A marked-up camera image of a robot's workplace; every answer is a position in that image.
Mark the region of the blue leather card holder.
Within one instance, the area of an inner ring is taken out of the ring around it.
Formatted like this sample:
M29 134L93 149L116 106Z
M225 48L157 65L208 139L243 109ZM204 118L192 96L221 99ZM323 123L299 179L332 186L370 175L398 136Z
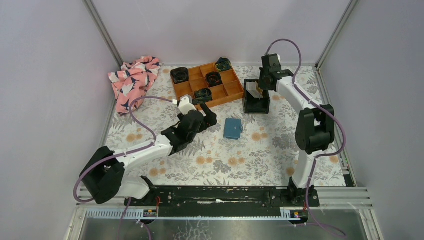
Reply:
M239 140L243 132L242 120L238 118L226 118L223 137L230 140Z

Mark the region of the wooden compartment tray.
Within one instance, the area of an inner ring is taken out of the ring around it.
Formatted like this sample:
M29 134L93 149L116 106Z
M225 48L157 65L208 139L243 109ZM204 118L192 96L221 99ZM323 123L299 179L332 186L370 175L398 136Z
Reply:
M206 102L205 104L209 108L213 108L240 100L244 96L243 85L233 68L228 71L219 72L222 78L222 84L214 87L208 87L205 76L207 73L217 72L215 63L207 63L204 65L191 67L188 68L188 71L189 81L174 84L171 79L171 83L173 85L177 99L180 99L185 95L190 95L193 100L195 98L195 91L208 88L212 92L213 100ZM195 105L195 107L198 110L201 109L199 104Z

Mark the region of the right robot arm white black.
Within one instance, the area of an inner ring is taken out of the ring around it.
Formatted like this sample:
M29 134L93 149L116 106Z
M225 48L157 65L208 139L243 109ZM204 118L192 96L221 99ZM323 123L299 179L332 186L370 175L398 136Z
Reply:
M286 198L291 205L299 206L307 199L307 191L313 186L316 157L335 140L335 122L330 117L334 108L313 102L312 97L296 83L294 74L282 69L278 54L266 54L261 61L259 88L282 95L298 114L295 141L300 152Z

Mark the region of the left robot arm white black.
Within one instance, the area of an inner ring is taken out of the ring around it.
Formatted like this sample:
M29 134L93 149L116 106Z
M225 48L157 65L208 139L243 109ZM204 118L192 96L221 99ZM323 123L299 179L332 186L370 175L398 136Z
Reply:
M126 172L145 162L181 152L196 135L217 124L217 115L206 104L202 111L192 109L178 115L179 122L157 135L153 140L121 150L100 147L81 171L74 187L79 203L104 204L114 197L137 199L148 206L155 200L153 184L146 177L128 177Z

